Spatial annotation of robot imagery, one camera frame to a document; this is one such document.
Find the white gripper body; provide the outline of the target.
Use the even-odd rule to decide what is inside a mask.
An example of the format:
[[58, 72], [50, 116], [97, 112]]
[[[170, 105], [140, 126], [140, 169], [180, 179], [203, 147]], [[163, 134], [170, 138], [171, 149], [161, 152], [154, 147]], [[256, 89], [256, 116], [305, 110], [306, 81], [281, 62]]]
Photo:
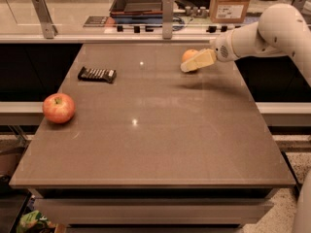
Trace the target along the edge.
[[235, 61], [238, 59], [233, 49], [232, 35], [232, 30], [226, 31], [211, 42], [212, 50], [215, 52], [217, 59], [221, 62]]

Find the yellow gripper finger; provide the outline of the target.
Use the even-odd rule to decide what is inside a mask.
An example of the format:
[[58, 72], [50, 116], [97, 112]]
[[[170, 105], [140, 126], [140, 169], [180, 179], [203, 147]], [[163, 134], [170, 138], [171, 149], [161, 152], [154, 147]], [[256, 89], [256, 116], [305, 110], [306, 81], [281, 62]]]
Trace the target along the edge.
[[198, 50], [195, 56], [181, 63], [181, 70], [184, 73], [196, 71], [200, 68], [213, 65], [216, 62], [216, 60], [217, 57], [213, 50], [210, 49]]

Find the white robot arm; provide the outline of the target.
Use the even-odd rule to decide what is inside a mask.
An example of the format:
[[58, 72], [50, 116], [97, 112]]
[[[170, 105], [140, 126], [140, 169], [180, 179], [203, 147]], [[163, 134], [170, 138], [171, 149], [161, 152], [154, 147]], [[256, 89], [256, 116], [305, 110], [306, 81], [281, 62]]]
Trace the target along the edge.
[[218, 36], [209, 49], [196, 52], [181, 63], [183, 72], [210, 66], [216, 61], [288, 56], [311, 85], [311, 31], [301, 13], [289, 4], [267, 8], [257, 22]]

